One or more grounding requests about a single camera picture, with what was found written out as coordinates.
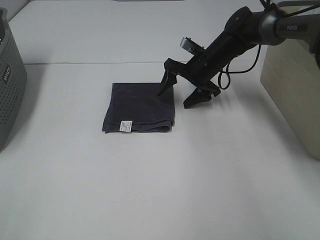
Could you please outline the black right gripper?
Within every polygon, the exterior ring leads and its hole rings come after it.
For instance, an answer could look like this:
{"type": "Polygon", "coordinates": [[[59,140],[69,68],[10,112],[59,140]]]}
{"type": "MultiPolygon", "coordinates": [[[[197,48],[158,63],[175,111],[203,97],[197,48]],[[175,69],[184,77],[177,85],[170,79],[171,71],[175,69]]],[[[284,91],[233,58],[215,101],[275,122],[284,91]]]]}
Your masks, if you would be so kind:
{"type": "Polygon", "coordinates": [[[196,89],[187,97],[183,106],[189,109],[197,104],[211,100],[211,94],[218,95],[220,89],[211,79],[234,58],[250,49],[250,44],[239,37],[222,32],[205,51],[193,55],[182,63],[168,58],[164,62],[164,75],[160,83],[158,96],[177,83],[177,75],[192,83],[196,89]]]}

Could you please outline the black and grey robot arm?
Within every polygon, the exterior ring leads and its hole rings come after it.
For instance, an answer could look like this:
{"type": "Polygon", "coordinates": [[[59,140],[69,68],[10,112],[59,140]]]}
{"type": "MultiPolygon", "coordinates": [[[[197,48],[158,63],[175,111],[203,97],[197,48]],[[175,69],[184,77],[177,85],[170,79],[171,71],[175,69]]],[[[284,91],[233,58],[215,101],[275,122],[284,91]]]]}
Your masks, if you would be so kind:
{"type": "Polygon", "coordinates": [[[195,86],[193,93],[183,102],[188,109],[208,102],[220,94],[221,83],[214,84],[214,76],[230,76],[231,61],[254,47],[277,46],[286,39],[303,40],[309,46],[316,63],[320,62],[320,16],[305,15],[305,11],[318,8],[316,4],[305,10],[286,13],[275,4],[264,5],[264,10],[252,12],[247,6],[238,9],[225,24],[222,33],[204,48],[189,37],[181,40],[180,47],[193,56],[187,63],[171,58],[164,62],[164,75],[158,94],[177,83],[181,76],[195,86]]]}

